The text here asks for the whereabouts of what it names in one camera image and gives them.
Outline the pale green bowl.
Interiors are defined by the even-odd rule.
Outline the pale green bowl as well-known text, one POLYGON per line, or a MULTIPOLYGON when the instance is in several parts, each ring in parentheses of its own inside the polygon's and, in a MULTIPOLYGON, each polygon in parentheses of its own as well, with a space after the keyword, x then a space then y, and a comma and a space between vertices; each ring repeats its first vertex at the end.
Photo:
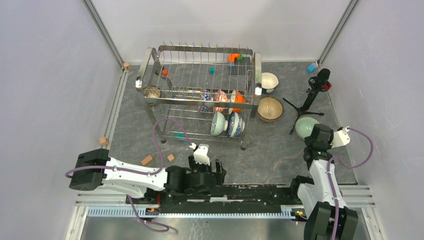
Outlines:
POLYGON ((299 118, 294 126, 296 134, 304 140, 305 137, 309 137, 313 131, 315 124, 319 124, 320 122, 313 117, 301 117, 299 118))

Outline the green dotted white bowl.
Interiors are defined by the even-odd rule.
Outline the green dotted white bowl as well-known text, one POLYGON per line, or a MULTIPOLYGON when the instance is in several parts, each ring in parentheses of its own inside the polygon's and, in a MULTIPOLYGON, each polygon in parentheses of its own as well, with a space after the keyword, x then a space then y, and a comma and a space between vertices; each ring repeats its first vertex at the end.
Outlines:
POLYGON ((219 111, 215 112, 213 114, 210 134, 212 136, 218 136, 222 132, 226 131, 227 129, 228 129, 228 121, 226 120, 225 116, 219 111))

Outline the blue floral bowl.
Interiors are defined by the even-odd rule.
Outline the blue floral bowl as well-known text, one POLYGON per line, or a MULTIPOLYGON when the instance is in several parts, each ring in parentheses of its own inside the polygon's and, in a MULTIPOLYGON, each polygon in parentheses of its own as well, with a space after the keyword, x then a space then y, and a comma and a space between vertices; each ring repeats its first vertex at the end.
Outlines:
POLYGON ((232 112, 228 119, 226 135, 229 138, 239 137, 245 128, 243 116, 237 112, 232 112))

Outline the pink speckled bowl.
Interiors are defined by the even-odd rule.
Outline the pink speckled bowl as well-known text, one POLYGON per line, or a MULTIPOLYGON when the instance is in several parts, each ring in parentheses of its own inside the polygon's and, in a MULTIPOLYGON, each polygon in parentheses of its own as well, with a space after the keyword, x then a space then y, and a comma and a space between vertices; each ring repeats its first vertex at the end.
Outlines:
POLYGON ((262 121, 268 123, 275 122, 283 113, 284 107, 277 98, 266 96, 260 99, 257 114, 262 121))

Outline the teal and white bowl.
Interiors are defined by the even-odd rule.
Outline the teal and white bowl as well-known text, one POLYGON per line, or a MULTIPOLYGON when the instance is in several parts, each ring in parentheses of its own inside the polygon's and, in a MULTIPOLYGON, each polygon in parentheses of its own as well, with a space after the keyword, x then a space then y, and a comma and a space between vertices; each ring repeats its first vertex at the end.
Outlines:
POLYGON ((261 74, 261 86, 263 94, 272 93, 279 84, 279 79, 276 75, 270 72, 263 72, 261 74))

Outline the black patterned bowl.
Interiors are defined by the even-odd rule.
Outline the black patterned bowl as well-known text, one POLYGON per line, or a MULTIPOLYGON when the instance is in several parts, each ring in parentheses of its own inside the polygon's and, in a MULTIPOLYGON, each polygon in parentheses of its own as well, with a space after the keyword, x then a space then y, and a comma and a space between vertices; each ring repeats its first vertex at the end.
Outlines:
POLYGON ((143 95, 146 95, 148 98, 160 98, 162 91, 159 87, 155 85, 146 86, 142 89, 143 95))

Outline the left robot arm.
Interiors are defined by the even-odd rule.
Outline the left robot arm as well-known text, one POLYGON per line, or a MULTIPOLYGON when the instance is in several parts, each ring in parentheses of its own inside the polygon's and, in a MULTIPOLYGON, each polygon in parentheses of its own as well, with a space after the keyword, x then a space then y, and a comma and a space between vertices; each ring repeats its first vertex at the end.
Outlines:
POLYGON ((70 179, 69 188, 77 191, 108 189, 121 192, 145 204, 153 203, 159 192, 176 195, 210 193, 225 181, 227 171, 222 162, 199 162, 207 158, 206 145, 202 144, 188 156, 188 167, 171 165, 157 168, 135 165, 109 156, 109 150, 99 148, 78 155, 74 169, 65 173, 70 179))

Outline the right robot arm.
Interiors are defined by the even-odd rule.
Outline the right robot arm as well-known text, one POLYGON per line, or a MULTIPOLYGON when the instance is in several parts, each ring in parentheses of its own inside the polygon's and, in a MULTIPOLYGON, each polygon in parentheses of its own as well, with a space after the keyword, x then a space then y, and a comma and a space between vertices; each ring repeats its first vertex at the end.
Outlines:
POLYGON ((358 213, 343 199, 335 177, 332 148, 335 132, 317 123, 304 138, 303 159, 310 176, 296 176, 289 199, 302 204, 306 215, 305 240, 352 240, 358 226, 358 213))

